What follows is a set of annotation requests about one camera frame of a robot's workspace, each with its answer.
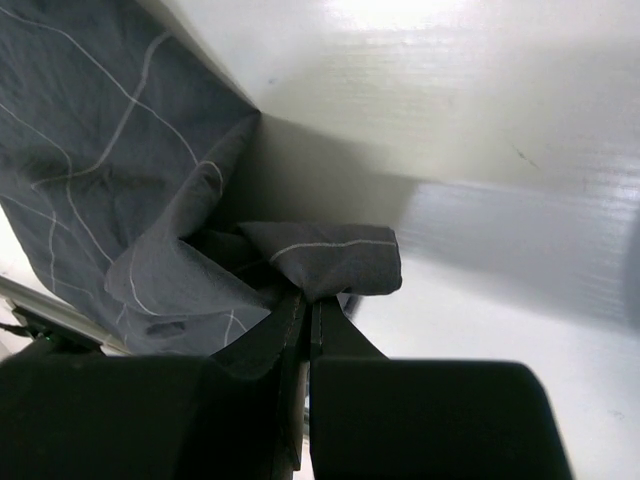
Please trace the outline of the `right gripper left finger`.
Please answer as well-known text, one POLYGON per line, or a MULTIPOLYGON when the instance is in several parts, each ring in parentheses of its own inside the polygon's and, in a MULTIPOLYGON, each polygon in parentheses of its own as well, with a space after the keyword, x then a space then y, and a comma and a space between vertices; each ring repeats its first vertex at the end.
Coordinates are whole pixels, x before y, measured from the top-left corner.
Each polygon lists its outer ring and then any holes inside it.
POLYGON ((293 473, 303 437, 303 299, 288 294, 211 358, 215 473, 293 473))

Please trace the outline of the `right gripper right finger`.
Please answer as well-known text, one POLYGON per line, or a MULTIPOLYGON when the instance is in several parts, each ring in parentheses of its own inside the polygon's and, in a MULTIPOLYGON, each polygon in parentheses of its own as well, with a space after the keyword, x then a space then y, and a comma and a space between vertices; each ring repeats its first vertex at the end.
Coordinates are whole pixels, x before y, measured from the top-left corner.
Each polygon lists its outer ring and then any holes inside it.
POLYGON ((311 310, 310 360, 322 356, 386 359, 344 314, 336 297, 314 303, 311 310))

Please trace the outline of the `dark grey checked cloth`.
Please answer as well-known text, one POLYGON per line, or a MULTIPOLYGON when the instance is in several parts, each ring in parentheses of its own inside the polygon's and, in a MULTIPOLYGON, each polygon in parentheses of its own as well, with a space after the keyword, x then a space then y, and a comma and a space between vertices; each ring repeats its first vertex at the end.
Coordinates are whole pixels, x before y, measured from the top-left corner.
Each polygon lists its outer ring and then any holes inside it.
POLYGON ((387 295, 394 232, 218 227, 260 115, 134 1, 1 5, 1 205, 53 294, 137 355, 207 357, 276 308, 387 295))

